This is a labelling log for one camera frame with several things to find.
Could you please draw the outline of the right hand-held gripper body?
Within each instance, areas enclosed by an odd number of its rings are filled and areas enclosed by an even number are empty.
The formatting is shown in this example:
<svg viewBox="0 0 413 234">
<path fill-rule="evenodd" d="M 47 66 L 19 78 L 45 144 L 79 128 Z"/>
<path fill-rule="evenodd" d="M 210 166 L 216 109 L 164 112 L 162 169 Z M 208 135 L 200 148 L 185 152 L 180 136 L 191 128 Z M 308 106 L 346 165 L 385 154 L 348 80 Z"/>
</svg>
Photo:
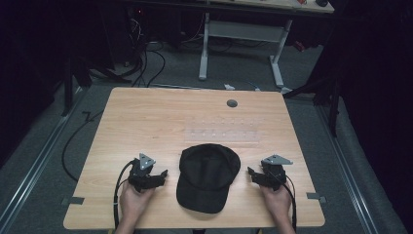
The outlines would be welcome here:
<svg viewBox="0 0 413 234">
<path fill-rule="evenodd" d="M 264 175 L 266 176 L 266 187 L 271 187 L 274 191 L 278 190 L 286 183 L 286 173 L 283 165 L 292 165 L 293 162 L 274 154 L 261 161 Z"/>
</svg>

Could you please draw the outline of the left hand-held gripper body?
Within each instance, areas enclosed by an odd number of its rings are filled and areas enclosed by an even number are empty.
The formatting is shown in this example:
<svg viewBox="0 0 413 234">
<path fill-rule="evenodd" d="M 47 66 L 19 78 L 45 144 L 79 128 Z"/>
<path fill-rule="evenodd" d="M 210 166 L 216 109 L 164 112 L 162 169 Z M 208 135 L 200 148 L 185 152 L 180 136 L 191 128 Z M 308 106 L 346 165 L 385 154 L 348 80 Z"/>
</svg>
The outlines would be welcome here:
<svg viewBox="0 0 413 234">
<path fill-rule="evenodd" d="M 132 169 L 128 177 L 128 182 L 137 192 L 141 192 L 146 181 L 151 178 L 150 173 L 156 161 L 149 156 L 140 153 L 138 158 L 132 161 Z"/>
</svg>

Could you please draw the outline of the black baseball cap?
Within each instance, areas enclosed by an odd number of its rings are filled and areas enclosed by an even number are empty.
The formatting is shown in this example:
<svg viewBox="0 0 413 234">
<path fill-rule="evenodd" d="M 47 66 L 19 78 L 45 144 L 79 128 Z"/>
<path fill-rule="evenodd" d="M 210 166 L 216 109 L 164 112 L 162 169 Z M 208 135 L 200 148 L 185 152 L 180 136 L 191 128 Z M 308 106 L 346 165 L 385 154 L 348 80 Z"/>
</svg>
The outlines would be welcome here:
<svg viewBox="0 0 413 234">
<path fill-rule="evenodd" d="M 199 213 L 220 213 L 240 168 L 239 155 L 221 144 L 206 143 L 184 149 L 176 186 L 178 204 Z"/>
</svg>

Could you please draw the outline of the person's right hand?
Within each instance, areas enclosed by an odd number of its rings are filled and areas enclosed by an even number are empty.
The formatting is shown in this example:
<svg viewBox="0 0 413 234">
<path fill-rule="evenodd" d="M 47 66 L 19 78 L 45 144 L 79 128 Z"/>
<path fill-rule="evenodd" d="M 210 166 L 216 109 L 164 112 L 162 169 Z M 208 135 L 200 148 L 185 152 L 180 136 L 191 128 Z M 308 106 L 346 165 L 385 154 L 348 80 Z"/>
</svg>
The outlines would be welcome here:
<svg viewBox="0 0 413 234">
<path fill-rule="evenodd" d="M 289 209 L 291 206 L 291 198 L 287 189 L 283 186 L 278 190 L 261 186 L 260 190 L 263 193 L 266 208 L 275 223 L 290 222 Z"/>
</svg>

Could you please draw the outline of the person's left hand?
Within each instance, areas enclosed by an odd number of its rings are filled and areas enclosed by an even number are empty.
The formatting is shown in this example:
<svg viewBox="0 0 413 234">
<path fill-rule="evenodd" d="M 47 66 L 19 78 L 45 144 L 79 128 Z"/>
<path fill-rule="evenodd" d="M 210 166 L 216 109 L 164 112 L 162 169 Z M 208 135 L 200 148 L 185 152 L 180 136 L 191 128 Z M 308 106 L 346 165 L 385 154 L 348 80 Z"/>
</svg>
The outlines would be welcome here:
<svg viewBox="0 0 413 234">
<path fill-rule="evenodd" d="M 155 189 L 147 189 L 143 192 L 137 192 L 128 182 L 123 184 L 120 198 L 122 224 L 128 224 L 135 227 L 139 218 L 143 215 L 149 201 L 154 194 Z"/>
</svg>

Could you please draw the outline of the grey tape piece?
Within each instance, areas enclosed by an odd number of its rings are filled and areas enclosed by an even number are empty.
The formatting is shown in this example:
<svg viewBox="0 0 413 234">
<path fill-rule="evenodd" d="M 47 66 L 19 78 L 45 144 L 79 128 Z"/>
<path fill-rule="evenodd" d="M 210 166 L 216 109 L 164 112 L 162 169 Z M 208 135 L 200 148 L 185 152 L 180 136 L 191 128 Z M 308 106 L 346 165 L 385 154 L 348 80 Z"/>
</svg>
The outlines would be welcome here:
<svg viewBox="0 0 413 234">
<path fill-rule="evenodd" d="M 325 204 L 327 202 L 326 198 L 317 192 L 307 192 L 306 194 L 309 200 L 318 200 L 321 204 Z"/>
<path fill-rule="evenodd" d="M 84 203 L 84 198 L 83 197 L 64 197 L 61 200 L 61 204 L 63 206 L 69 206 L 71 204 L 82 205 L 83 203 Z"/>
</svg>

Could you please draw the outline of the clear plastic tray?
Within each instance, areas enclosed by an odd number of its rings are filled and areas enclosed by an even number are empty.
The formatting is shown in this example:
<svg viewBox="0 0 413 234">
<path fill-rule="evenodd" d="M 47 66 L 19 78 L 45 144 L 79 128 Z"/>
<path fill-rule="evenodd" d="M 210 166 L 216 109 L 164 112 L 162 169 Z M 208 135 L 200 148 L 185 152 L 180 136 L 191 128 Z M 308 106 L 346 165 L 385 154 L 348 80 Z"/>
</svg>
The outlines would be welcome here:
<svg viewBox="0 0 413 234">
<path fill-rule="evenodd" d="M 260 140 L 261 119 L 257 118 L 189 118 L 185 122 L 188 142 L 248 142 Z"/>
</svg>

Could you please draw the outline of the black metal stand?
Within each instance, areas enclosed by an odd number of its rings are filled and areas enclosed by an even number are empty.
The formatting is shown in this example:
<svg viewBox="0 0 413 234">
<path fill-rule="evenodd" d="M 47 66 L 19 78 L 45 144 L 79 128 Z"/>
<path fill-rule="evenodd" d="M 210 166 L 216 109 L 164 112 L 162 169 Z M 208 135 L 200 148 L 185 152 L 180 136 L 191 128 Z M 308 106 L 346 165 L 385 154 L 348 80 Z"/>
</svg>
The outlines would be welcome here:
<svg viewBox="0 0 413 234">
<path fill-rule="evenodd" d="M 316 81 L 310 81 L 309 83 L 301 86 L 297 89 L 283 94 L 284 98 L 292 98 L 299 94 L 309 93 L 314 91 L 313 97 L 314 105 L 329 105 L 329 114 L 327 118 L 327 127 L 330 133 L 336 137 L 336 121 L 340 95 L 340 82 L 337 78 L 322 78 Z"/>
<path fill-rule="evenodd" d="M 64 63 L 64 110 L 62 115 L 67 116 L 69 111 L 74 107 L 73 79 L 76 79 L 81 88 L 89 88 L 92 85 L 90 69 L 97 70 L 105 77 L 119 83 L 129 83 L 121 75 L 117 75 L 103 66 L 91 62 L 87 58 L 71 55 Z"/>
</svg>

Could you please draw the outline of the metal floor rail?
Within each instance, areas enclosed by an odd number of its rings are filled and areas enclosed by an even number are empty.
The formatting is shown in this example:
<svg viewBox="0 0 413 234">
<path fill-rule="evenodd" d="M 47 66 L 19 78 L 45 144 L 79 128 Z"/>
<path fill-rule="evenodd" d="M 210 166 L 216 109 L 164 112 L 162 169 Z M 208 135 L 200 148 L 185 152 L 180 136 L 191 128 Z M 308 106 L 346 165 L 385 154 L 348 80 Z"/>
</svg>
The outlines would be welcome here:
<svg viewBox="0 0 413 234">
<path fill-rule="evenodd" d="M 316 106 L 315 110 L 323 123 L 329 142 L 333 148 L 334 155 L 338 164 L 339 172 L 345 183 L 346 189 L 352 201 L 353 207 L 365 234 L 378 234 L 377 226 L 372 218 L 370 210 L 367 207 L 364 196 L 362 195 L 352 170 L 346 160 L 344 152 L 336 136 L 329 130 L 328 116 L 323 107 Z"/>
<path fill-rule="evenodd" d="M 73 109 L 87 91 L 87 88 L 78 87 L 68 109 L 64 107 L 64 93 L 58 91 L 57 97 L 61 102 L 56 100 L 34 121 L 11 158 L 0 169 L 0 234 L 7 234 L 13 225 L 48 164 Z"/>
</svg>

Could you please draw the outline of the white desk frame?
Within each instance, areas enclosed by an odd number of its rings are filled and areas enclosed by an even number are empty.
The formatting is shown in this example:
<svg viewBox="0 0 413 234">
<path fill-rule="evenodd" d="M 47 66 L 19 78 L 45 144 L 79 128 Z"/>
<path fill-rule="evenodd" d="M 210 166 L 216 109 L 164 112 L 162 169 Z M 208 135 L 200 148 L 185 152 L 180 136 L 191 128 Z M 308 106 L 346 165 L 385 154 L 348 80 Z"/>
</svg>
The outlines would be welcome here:
<svg viewBox="0 0 413 234">
<path fill-rule="evenodd" d="M 212 3 L 241 7 L 257 7 L 260 10 L 281 10 L 287 13 L 309 13 L 315 14 L 316 16 L 322 16 L 323 14 L 329 16 L 335 11 L 334 7 L 329 3 L 329 0 L 325 7 L 319 6 L 316 0 L 206 0 L 208 6 Z M 247 22 L 234 22 L 225 19 L 211 19 L 209 13 L 205 13 L 199 79 L 204 81 L 207 78 L 208 40 L 210 37 L 269 42 L 278 45 L 276 52 L 272 56 L 269 56 L 276 86 L 281 89 L 282 94 L 291 91 L 291 89 L 287 88 L 283 83 L 279 59 L 292 22 L 292 18 L 287 18 L 285 24 L 282 26 L 270 26 Z"/>
</svg>

